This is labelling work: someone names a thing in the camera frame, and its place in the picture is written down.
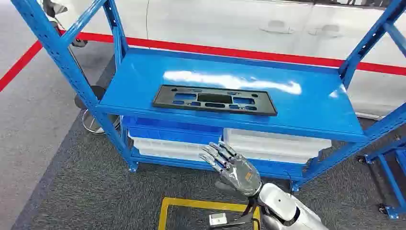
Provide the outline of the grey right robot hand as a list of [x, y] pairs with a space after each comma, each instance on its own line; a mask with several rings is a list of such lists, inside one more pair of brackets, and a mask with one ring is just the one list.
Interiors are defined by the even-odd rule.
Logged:
[[245, 197], [255, 196], [262, 181], [257, 169], [241, 154], [223, 141], [210, 142], [202, 146], [199, 157], [219, 173], [223, 188], [235, 191]]

